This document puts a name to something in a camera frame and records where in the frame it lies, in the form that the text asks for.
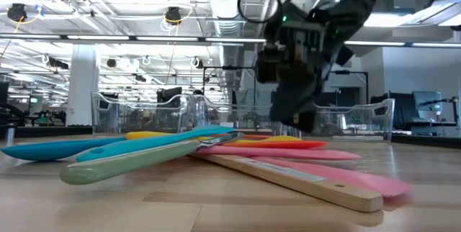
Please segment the label on handle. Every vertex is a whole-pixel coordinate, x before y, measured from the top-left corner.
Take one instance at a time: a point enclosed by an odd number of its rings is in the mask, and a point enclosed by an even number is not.
[[[266,169],[268,171],[274,171],[274,172],[277,172],[277,173],[280,173],[280,174],[290,175],[290,176],[293,176],[293,177],[304,179],[304,180],[309,181],[309,182],[319,182],[319,181],[322,181],[322,180],[326,179],[326,178],[323,178],[323,177],[318,177],[318,176],[313,175],[313,174],[306,174],[305,172],[302,172],[302,171],[297,171],[297,170],[294,170],[294,169],[291,169],[291,168],[287,168],[287,167],[283,167],[283,166],[277,166],[277,165],[274,165],[274,164],[264,163],[264,162],[257,161],[257,160],[254,160],[254,159],[238,159],[237,161],[239,161],[241,163],[249,164],[249,165],[252,165],[252,166],[255,166],[255,167],[259,167],[261,169]]]

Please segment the blue spatula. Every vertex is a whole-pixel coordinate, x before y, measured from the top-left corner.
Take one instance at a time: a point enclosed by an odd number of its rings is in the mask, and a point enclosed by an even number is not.
[[[134,151],[165,146],[171,143],[177,143],[190,138],[196,138],[206,135],[224,134],[233,131],[233,128],[221,127],[217,125],[209,125],[206,127],[197,128],[184,133],[165,135],[152,138],[140,138],[135,140],[125,140],[109,145],[101,146],[93,150],[82,153],[77,157],[77,161],[88,161],[101,159],[109,156],[117,156],[122,153],[131,153]]]
[[[85,140],[67,140],[45,143],[33,143],[23,146],[1,148],[5,154],[28,161],[54,161],[82,151],[125,140],[125,137],[99,138]]]

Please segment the desk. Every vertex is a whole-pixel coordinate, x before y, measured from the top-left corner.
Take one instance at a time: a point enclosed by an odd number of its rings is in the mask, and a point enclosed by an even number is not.
[[[189,157],[71,186],[58,174],[73,159],[27,163],[0,155],[0,226],[6,232],[460,231],[461,151],[347,142],[328,148],[364,157],[330,165],[410,182],[411,196],[386,201],[384,211],[358,213]]]

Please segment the silicone spatula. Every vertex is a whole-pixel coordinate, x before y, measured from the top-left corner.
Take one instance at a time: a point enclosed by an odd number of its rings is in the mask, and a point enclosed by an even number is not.
[[[292,140],[292,141],[267,141],[246,143],[224,143],[222,146],[246,147],[246,148],[291,148],[291,149],[309,149],[324,146],[326,143],[322,141],[307,141],[307,140]]]
[[[358,171],[349,171],[318,164],[307,164],[291,161],[271,159],[268,157],[252,157],[257,161],[263,161],[269,164],[288,167],[294,170],[307,172],[327,179],[331,179],[344,184],[349,184],[363,189],[369,189],[373,192],[379,192],[383,197],[395,197],[411,191],[411,186],[406,182],[382,177],[374,174],[367,174]]]
[[[82,151],[110,143],[123,141],[125,138],[100,138],[85,140],[67,140],[45,143],[33,143],[22,146],[10,146],[0,149],[5,154],[28,161],[54,161],[73,156]]]
[[[127,139],[139,139],[139,138],[152,138],[156,136],[162,136],[162,135],[173,135],[171,133],[163,133],[163,132],[153,132],[153,131],[135,131],[135,132],[129,132],[125,135]],[[246,135],[243,134],[243,138],[259,138],[259,139],[265,139],[265,138],[275,138],[270,135]],[[290,137],[288,135],[279,135],[277,136],[277,140],[282,140],[282,138],[286,139],[291,139],[293,137]],[[236,142],[239,141],[245,141],[245,142],[256,142],[257,140],[237,140]]]
[[[95,148],[87,152],[83,152],[80,156],[77,157],[77,161],[89,161],[109,156],[116,156],[122,153],[130,153],[139,150],[155,148],[158,146],[165,146],[171,143],[177,143],[190,138],[200,137],[204,135],[229,133],[231,131],[233,131],[233,128],[211,125],[203,128],[200,127],[198,129],[187,131],[184,133],[164,135],[152,138],[125,140],[101,146],[99,148]]]
[[[239,156],[271,156],[289,159],[312,159],[312,160],[355,160],[361,156],[334,150],[305,150],[286,148],[238,148],[230,146],[214,146],[203,148],[196,154],[227,154]]]
[[[232,133],[209,140],[187,140],[178,143],[149,148],[119,156],[71,164],[61,171],[61,180],[68,184],[91,184],[117,175],[135,171],[152,164],[175,159],[194,153],[202,147],[211,147],[219,143],[240,138],[242,133]]]

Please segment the spatula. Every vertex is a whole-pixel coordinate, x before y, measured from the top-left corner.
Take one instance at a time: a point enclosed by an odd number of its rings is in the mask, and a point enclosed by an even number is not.
[[[123,140],[125,140],[125,138],[117,137],[33,143],[22,146],[10,146],[2,148],[0,151],[17,159],[28,161],[54,161],[73,156],[90,148],[104,146]]]
[[[154,137],[162,136],[163,134],[168,133],[159,133],[159,132],[149,132],[149,131],[139,131],[127,133],[127,139],[139,139],[144,137]],[[236,140],[233,143],[226,143],[222,146],[232,146],[232,147],[249,147],[249,148],[291,148],[291,149],[308,149],[308,148],[317,148],[324,146],[326,143],[322,141],[308,141],[300,140],[289,135],[277,135],[265,138],[263,140]]]
[[[109,156],[117,156],[122,153],[131,153],[158,146],[165,146],[171,143],[177,143],[190,138],[200,137],[204,135],[229,133],[231,131],[233,131],[233,128],[210,125],[206,127],[200,127],[192,131],[187,131],[184,133],[164,135],[152,138],[125,140],[84,152],[77,157],[77,161],[89,161]]]
[[[197,155],[194,157],[214,162],[265,179],[304,194],[335,203],[352,210],[374,212],[383,207],[379,192],[344,184],[325,177],[264,163],[241,156]]]
[[[225,141],[240,138],[242,135],[242,133],[231,133],[227,136],[203,141],[187,140],[167,146],[124,153],[119,156],[71,164],[61,171],[60,176],[61,180],[68,184],[91,184],[152,164],[186,156],[194,153],[197,149],[212,147]]]
[[[334,150],[305,150],[305,149],[286,149],[286,148],[239,148],[230,146],[214,146],[203,148],[196,154],[227,154],[239,156],[271,156],[289,159],[311,159],[311,160],[355,160],[361,156]]]
[[[269,157],[252,157],[257,161],[263,161],[277,166],[288,167],[294,170],[307,172],[323,178],[331,179],[344,184],[369,189],[379,192],[383,197],[395,197],[411,191],[411,186],[397,179],[382,177],[379,175],[349,171],[318,164],[307,164],[291,161],[271,159]]]

